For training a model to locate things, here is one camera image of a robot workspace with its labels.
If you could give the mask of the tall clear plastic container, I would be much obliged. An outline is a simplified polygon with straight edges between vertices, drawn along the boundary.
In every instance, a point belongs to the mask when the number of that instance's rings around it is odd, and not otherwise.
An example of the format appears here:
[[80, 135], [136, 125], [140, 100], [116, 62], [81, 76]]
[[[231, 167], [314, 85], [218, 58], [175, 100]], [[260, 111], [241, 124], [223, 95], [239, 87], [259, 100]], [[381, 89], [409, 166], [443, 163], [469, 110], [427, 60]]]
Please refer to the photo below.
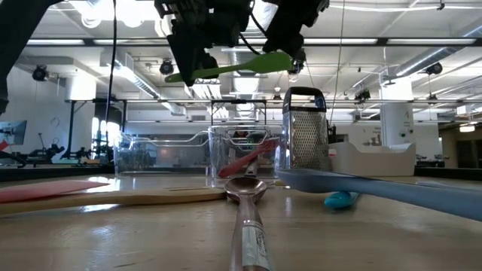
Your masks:
[[[282, 134], [280, 125], [237, 125], [211, 126], [209, 135], [210, 177], [212, 179], [232, 178], [243, 175], [247, 166], [244, 165], [232, 175], [219, 176], [219, 172], [225, 166], [238, 159], [262, 148], [266, 143], [279, 143]], [[275, 178], [274, 166], [276, 148], [259, 154], [255, 159], [255, 172], [259, 178]]]

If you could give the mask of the green silicone spatula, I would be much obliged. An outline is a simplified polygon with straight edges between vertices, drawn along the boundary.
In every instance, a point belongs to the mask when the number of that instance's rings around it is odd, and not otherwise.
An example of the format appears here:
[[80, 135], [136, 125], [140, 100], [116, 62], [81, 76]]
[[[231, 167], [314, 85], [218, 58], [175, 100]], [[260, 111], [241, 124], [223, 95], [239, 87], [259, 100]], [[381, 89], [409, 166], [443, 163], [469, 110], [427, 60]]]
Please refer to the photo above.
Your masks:
[[258, 74], [266, 74], [271, 72], [280, 72], [283, 70], [292, 69], [291, 57], [287, 53], [272, 52], [257, 55], [248, 62], [229, 65], [220, 68], [211, 69], [198, 69], [192, 71], [187, 77], [182, 77], [181, 73], [176, 73], [165, 77], [166, 83], [178, 83], [184, 81], [195, 81], [198, 78], [212, 77], [214, 75], [220, 75], [228, 72], [235, 72], [239, 70], [249, 70]]

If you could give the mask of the brown wooden spoon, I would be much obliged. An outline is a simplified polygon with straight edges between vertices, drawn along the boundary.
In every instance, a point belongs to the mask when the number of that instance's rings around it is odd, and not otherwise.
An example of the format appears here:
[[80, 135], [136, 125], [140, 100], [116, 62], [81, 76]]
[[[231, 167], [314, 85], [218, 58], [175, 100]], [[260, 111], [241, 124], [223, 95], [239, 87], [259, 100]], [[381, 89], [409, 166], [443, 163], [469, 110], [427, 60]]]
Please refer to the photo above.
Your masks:
[[266, 233], [256, 202], [264, 195], [267, 185], [253, 177], [229, 180], [224, 189], [237, 202], [238, 211], [230, 253], [230, 271], [273, 271]]

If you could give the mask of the wall-mounted screen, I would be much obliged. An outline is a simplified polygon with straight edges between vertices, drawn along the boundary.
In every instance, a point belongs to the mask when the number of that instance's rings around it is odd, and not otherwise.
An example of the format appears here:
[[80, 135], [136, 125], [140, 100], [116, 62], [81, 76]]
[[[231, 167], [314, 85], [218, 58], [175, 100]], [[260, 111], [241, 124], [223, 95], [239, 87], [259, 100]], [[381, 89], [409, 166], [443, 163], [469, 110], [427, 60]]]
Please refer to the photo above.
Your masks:
[[26, 134], [27, 121], [0, 122], [0, 142], [9, 145], [22, 145]]

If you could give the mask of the white plastic bin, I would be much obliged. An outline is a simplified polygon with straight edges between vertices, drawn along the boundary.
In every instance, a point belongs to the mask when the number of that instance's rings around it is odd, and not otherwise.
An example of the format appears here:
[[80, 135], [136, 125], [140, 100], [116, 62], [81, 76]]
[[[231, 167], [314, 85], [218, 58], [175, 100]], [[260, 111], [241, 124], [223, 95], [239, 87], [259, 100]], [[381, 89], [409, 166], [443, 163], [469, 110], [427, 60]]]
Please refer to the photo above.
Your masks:
[[350, 142], [331, 144], [334, 172], [366, 177], [401, 177], [414, 174], [416, 144], [361, 146]]

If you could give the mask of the white rectangular air duct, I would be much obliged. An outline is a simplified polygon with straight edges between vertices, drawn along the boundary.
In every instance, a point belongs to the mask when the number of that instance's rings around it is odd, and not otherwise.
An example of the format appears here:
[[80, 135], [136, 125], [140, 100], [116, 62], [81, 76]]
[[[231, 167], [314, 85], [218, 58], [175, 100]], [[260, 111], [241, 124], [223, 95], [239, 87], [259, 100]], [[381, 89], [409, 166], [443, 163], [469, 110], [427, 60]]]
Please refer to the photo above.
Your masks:
[[151, 83], [144, 75], [135, 70], [134, 60], [128, 53], [117, 51], [112, 60], [113, 50], [111, 48], [104, 49], [101, 52], [99, 64], [104, 66], [111, 66], [114, 64], [113, 75], [120, 76], [127, 79], [134, 84], [143, 93], [150, 96], [152, 99], [158, 100], [161, 105], [166, 107], [172, 115], [185, 116], [187, 110], [185, 107], [177, 105], [173, 102], [164, 102], [166, 99], [160, 92], [160, 89]]

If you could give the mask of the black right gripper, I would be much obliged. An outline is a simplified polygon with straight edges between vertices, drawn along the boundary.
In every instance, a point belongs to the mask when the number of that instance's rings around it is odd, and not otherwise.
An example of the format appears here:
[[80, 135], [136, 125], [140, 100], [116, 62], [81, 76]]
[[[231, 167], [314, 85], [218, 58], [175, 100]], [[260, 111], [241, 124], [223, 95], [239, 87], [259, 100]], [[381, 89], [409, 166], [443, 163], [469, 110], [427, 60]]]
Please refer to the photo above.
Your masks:
[[301, 25], [312, 27], [330, 5], [330, 0], [276, 0], [278, 6], [273, 17], [274, 23], [293, 23], [299, 25], [269, 26], [265, 32], [266, 42], [262, 50], [265, 53], [281, 50], [289, 56], [295, 56], [304, 45], [300, 34]]

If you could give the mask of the wide clear plastic bin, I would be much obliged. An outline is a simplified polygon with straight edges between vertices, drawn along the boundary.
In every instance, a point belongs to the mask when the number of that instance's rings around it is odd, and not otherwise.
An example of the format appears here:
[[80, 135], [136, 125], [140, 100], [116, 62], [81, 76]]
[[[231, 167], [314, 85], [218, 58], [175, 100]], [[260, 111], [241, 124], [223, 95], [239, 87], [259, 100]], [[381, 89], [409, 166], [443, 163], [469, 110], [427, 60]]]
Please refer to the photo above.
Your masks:
[[120, 133], [114, 140], [114, 170], [118, 175], [205, 173], [209, 168], [209, 137], [168, 134], [141, 137]]

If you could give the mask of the slotted pale wooden spatula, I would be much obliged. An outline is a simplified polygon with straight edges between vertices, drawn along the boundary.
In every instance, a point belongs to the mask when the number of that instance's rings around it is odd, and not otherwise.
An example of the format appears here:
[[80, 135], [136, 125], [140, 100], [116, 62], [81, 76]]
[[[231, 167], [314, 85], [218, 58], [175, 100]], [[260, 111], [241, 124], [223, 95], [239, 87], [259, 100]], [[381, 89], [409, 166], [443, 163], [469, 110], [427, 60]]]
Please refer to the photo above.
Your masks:
[[159, 190], [118, 190], [98, 193], [69, 193], [43, 199], [0, 203], [0, 217], [27, 212], [83, 206], [149, 206], [225, 199], [226, 192], [213, 187], [174, 187]]

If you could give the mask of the black background rig frame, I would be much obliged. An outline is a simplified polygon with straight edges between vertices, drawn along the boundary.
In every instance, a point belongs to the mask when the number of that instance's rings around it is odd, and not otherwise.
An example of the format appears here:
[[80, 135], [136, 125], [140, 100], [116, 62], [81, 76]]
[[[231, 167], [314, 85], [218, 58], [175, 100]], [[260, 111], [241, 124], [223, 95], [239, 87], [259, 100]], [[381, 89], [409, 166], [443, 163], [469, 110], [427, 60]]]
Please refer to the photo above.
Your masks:
[[[240, 115], [239, 119], [229, 116], [229, 111], [225, 117], [215, 120], [215, 114], [221, 109], [225, 109], [227, 105], [236, 107], [235, 113], [251, 113], [255, 116], [246, 118]], [[267, 126], [267, 101], [265, 99], [215, 99], [210, 102], [211, 126], [209, 132], [215, 132], [221, 129], [235, 132], [249, 132], [254, 128]]]
[[121, 103], [122, 109], [121, 109], [120, 130], [122, 132], [124, 132], [125, 129], [126, 129], [126, 126], [127, 126], [127, 106], [128, 106], [128, 101], [126, 99], [112, 98], [110, 102], [108, 102], [107, 99], [103, 99], [103, 98], [82, 99], [82, 100], [67, 99], [66, 102], [70, 104], [69, 135], [68, 135], [67, 148], [66, 148], [65, 152], [63, 153], [63, 155], [61, 156], [62, 159], [70, 159], [73, 155], [73, 152], [72, 152], [72, 136], [73, 136], [73, 130], [74, 130], [75, 112], [80, 110], [86, 104], [90, 104], [90, 103], [95, 104], [95, 105], [103, 104], [105, 106], [105, 109], [107, 111], [109, 111], [112, 104]]

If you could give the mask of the pink silicone spatula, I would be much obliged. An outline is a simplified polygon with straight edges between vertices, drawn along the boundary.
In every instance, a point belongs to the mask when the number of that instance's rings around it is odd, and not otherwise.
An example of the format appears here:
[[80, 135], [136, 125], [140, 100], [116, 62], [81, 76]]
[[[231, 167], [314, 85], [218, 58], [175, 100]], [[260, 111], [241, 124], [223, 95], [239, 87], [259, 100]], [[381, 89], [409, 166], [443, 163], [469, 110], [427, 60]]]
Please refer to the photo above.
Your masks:
[[0, 203], [55, 196], [106, 185], [107, 183], [95, 181], [65, 180], [3, 187], [0, 188]]

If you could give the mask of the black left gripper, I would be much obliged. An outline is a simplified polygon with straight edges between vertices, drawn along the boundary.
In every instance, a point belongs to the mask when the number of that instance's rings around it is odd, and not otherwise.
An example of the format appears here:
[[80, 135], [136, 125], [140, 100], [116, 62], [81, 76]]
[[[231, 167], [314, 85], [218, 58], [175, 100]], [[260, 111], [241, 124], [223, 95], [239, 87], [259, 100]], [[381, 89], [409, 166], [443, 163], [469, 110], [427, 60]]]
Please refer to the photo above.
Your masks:
[[[252, 12], [252, 0], [154, 0], [154, 6], [160, 17], [171, 17], [167, 41], [188, 87], [194, 84], [192, 76], [204, 47], [238, 45], [239, 34], [246, 30]], [[215, 57], [205, 53], [203, 68], [217, 67]], [[204, 77], [216, 78], [218, 75]]]

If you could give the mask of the teal silicone spatula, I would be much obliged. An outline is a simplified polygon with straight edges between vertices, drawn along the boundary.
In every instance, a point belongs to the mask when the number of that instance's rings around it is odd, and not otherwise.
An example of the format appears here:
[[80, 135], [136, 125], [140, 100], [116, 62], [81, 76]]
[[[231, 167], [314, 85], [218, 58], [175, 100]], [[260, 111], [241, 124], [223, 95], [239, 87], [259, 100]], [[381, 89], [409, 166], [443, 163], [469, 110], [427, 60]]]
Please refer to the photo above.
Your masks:
[[324, 201], [326, 207], [332, 210], [346, 209], [353, 206], [359, 197], [359, 193], [339, 191], [331, 194]]

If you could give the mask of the metal box grater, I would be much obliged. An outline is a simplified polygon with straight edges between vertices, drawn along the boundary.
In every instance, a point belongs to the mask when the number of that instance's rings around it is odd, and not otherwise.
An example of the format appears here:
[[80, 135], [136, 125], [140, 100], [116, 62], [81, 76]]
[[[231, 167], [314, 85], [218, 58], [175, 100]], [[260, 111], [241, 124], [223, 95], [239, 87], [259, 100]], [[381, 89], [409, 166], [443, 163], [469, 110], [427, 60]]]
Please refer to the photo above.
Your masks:
[[282, 107], [280, 169], [331, 168], [328, 143], [327, 105], [321, 90], [291, 87]]

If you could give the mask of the grey-blue silicone spoon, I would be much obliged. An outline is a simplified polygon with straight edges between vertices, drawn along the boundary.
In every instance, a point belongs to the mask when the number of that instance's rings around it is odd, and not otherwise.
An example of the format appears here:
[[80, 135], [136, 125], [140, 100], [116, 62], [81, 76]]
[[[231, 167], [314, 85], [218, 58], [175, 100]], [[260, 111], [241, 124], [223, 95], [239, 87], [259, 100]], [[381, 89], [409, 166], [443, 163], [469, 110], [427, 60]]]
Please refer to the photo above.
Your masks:
[[306, 193], [347, 191], [369, 194], [482, 221], [482, 192], [427, 187], [314, 169], [277, 169], [281, 181]]

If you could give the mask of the silver ventilation duct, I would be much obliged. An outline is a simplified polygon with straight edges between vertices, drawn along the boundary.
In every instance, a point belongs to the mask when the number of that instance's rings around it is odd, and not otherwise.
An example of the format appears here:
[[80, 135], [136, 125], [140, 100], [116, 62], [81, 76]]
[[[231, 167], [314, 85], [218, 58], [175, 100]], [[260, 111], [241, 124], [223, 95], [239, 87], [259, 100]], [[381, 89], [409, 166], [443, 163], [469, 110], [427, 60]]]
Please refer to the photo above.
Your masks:
[[[230, 65], [238, 65], [248, 62], [256, 57], [256, 54], [247, 48], [223, 48], [221, 50], [229, 61]], [[268, 75], [254, 73], [250, 70], [241, 70], [229, 75], [230, 89], [229, 94], [234, 99], [272, 99], [274, 89], [267, 86]], [[230, 118], [233, 120], [257, 120], [255, 103], [240, 105], [229, 105]]]

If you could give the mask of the dark background machinery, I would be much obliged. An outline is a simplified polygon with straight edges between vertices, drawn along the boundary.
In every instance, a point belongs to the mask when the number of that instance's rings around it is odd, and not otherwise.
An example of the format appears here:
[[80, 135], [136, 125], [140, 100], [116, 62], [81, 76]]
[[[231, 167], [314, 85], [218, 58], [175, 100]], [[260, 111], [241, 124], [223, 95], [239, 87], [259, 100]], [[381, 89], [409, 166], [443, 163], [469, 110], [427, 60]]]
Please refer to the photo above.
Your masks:
[[6, 152], [5, 150], [8, 146], [9, 144], [6, 141], [0, 142], [0, 164], [8, 160], [11, 161], [10, 166], [15, 165], [19, 169], [27, 164], [32, 164], [33, 166], [51, 164], [52, 158], [65, 150], [64, 147], [52, 144], [49, 148], [36, 149], [29, 154], [21, 154], [20, 152]]

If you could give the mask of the dark red silicone spoon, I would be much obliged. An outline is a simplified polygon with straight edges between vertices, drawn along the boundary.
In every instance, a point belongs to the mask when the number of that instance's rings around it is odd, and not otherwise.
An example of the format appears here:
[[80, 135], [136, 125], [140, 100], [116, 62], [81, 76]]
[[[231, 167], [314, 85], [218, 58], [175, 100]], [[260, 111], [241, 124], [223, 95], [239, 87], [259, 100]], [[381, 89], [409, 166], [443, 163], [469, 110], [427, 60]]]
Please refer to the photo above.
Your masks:
[[267, 153], [279, 144], [279, 139], [269, 139], [265, 141], [264, 143], [260, 144], [254, 151], [250, 152], [249, 154], [245, 155], [244, 157], [239, 158], [238, 160], [235, 160], [234, 162], [224, 166], [221, 168], [218, 172], [218, 177], [221, 178], [226, 178], [237, 171], [241, 170], [241, 168], [248, 164], [250, 161], [253, 159], [257, 158], [258, 155]]

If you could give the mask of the white round column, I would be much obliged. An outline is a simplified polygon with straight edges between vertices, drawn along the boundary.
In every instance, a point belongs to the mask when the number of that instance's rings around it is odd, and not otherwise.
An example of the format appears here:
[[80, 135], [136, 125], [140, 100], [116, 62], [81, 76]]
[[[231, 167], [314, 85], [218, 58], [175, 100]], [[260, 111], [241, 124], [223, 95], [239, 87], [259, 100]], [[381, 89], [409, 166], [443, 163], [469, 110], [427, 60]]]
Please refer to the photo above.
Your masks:
[[392, 80], [380, 88], [381, 135], [384, 146], [411, 144], [413, 135], [412, 83], [408, 78]]

